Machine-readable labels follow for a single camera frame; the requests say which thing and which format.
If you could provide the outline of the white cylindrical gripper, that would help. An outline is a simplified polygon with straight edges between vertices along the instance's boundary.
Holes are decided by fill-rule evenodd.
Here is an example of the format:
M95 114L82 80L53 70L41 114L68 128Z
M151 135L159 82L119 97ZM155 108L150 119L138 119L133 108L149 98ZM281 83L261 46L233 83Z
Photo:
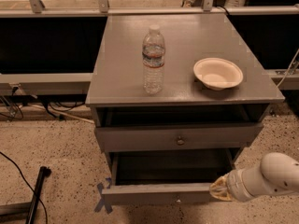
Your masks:
M228 176L219 177L210 189L210 194L218 200L244 203L263 194L263 176L259 167L233 170Z

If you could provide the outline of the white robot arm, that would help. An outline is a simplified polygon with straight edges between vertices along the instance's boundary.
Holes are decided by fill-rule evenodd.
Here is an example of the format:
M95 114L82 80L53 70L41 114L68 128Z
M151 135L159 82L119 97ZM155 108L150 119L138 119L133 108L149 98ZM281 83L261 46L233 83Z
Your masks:
M233 170L210 185L212 197L248 202L260 196L299 193L299 162L283 153L268 153L251 168Z

